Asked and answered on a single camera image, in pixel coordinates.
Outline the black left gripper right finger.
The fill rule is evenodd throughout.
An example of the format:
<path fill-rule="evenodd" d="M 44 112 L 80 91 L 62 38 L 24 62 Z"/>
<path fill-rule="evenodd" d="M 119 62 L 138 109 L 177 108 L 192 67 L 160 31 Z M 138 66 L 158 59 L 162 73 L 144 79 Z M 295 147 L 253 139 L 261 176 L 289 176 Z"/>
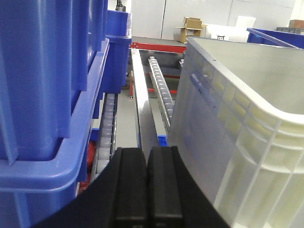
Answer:
<path fill-rule="evenodd" d="M 151 228 L 227 228 L 186 168 L 179 150 L 154 147 L 147 165 Z"/>

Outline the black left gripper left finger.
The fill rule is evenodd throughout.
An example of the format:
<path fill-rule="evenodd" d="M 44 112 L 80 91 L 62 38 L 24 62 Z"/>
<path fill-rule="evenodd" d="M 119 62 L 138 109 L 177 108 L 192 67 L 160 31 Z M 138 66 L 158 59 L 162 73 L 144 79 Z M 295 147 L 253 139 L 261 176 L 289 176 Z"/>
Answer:
<path fill-rule="evenodd" d="M 147 173 L 140 148 L 118 148 L 89 187 L 36 228 L 146 228 Z"/>

